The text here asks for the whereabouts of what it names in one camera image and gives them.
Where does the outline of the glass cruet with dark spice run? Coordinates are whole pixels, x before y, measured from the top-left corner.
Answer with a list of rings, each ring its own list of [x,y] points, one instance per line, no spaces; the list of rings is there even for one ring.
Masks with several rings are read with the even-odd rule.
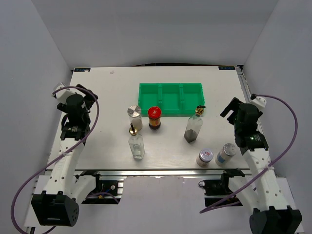
[[[199,105],[195,110],[195,114],[188,119],[184,138],[188,143],[197,139],[200,129],[203,125],[202,115],[206,106]]]

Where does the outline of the clear glass cruet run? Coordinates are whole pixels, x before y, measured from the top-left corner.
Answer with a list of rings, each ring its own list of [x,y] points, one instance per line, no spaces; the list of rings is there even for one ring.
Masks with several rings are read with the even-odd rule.
[[[129,128],[130,137],[128,140],[132,156],[136,160],[142,160],[145,154],[143,137],[131,123]]]

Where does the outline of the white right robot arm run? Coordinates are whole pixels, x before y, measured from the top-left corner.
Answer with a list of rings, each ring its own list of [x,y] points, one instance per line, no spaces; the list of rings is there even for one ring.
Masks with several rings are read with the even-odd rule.
[[[293,209],[278,186],[269,146],[258,130],[258,119],[266,100],[253,96],[251,102],[243,103],[233,98],[221,112],[234,126],[235,143],[247,162],[252,180],[243,176],[227,177],[220,182],[225,194],[235,193],[243,206],[251,211],[249,218],[253,234],[294,234],[302,221],[302,214]]]

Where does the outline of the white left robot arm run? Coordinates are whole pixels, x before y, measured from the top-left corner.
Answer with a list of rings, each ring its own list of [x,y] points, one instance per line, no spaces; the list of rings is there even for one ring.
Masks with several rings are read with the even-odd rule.
[[[57,109],[65,115],[61,121],[59,155],[40,194],[33,195],[32,208],[42,226],[73,227],[79,215],[79,205],[89,193],[97,195],[103,182],[92,175],[74,177],[80,154],[96,121],[89,113],[98,97],[80,84],[70,87],[60,84],[53,96],[59,101]]]

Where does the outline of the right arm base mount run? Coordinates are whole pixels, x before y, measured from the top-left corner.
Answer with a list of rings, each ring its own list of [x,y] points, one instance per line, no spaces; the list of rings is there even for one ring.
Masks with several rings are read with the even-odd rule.
[[[244,177],[245,174],[240,169],[227,169],[223,171],[220,179],[207,179],[200,181],[198,186],[205,191],[205,206],[208,207],[221,200],[223,197],[231,194],[232,191],[228,186],[229,179],[236,176]]]

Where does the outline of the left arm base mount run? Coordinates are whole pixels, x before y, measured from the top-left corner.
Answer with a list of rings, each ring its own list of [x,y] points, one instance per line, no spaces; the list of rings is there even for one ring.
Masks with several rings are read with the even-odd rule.
[[[82,201],[82,204],[117,204],[110,196],[103,193],[109,193],[114,196],[117,201],[120,201],[124,179],[112,175],[104,175],[103,172],[95,170],[82,171],[75,174],[75,185],[80,179],[86,176],[95,178],[96,186],[90,191],[87,197]]]

